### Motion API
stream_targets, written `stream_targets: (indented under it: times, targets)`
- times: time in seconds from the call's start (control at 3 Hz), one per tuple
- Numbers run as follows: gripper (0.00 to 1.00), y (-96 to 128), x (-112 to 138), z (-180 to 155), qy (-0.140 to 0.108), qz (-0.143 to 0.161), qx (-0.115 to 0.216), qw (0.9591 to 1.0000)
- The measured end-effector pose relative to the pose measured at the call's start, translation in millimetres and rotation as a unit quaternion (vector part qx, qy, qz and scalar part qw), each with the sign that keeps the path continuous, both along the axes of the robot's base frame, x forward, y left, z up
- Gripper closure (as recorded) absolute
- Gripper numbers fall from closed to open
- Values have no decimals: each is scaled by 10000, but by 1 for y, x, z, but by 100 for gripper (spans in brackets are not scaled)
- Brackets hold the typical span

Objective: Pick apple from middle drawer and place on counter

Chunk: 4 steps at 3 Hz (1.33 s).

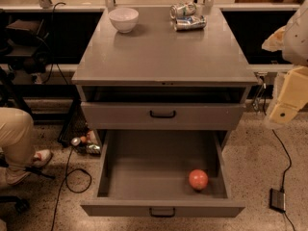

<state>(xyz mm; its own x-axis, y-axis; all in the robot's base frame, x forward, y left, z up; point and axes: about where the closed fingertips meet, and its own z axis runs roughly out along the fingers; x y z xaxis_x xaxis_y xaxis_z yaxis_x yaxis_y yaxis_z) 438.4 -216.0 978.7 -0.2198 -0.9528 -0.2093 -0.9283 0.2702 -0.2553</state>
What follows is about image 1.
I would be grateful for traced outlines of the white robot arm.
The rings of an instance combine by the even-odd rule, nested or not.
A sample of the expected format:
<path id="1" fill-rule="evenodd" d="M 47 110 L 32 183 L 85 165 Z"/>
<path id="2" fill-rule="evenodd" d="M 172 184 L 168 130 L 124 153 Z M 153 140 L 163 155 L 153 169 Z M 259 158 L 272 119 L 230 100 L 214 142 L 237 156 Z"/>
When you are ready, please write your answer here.
<path id="1" fill-rule="evenodd" d="M 308 104 L 308 0 L 301 3 L 285 26 L 264 41 L 262 48 L 281 51 L 282 58 L 293 65 L 274 80 L 265 124 L 276 129 L 289 123 Z"/>

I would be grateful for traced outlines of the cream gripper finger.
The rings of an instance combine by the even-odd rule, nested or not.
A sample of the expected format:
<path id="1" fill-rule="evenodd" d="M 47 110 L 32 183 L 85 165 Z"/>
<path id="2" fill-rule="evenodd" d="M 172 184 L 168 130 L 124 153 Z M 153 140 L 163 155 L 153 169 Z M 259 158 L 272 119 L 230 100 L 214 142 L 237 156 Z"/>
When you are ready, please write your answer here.
<path id="1" fill-rule="evenodd" d="M 308 103 L 308 67 L 298 66 L 278 73 L 273 89 L 269 121 L 286 124 Z"/>
<path id="2" fill-rule="evenodd" d="M 280 27 L 272 33 L 262 44 L 266 51 L 275 52 L 284 48 L 285 26 Z"/>

